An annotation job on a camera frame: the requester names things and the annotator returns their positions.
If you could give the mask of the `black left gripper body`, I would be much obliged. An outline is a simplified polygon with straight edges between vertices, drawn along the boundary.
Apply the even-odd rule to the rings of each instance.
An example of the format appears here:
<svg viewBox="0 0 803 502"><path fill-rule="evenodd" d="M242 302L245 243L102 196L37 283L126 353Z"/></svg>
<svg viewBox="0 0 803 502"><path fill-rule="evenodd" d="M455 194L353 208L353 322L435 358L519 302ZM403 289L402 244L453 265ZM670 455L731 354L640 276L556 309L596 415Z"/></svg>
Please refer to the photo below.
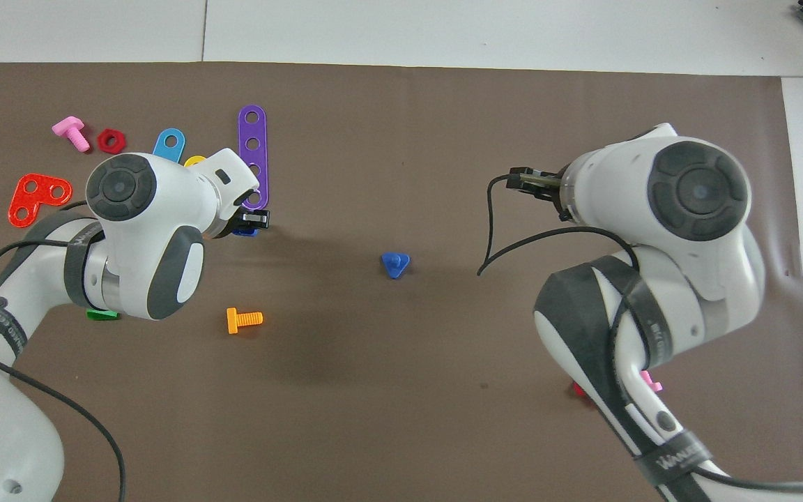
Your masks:
<svg viewBox="0 0 803 502"><path fill-rule="evenodd" d="M233 218L233 233L256 233L270 228L270 211L239 209Z"/></svg>

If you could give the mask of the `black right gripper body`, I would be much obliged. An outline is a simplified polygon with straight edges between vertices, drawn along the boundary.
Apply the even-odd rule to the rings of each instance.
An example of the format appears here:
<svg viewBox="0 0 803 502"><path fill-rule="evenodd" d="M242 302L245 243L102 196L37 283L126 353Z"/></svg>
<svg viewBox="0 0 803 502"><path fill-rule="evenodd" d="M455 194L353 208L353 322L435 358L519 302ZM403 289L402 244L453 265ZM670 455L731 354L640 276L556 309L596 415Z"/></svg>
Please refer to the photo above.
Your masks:
<svg viewBox="0 0 803 502"><path fill-rule="evenodd" d="M566 169L564 167L554 174L531 167L514 167L507 175L506 188L525 193L538 200L551 202L554 204L561 222L569 222L573 220L573 216L570 210L563 206L561 197L562 178Z"/></svg>

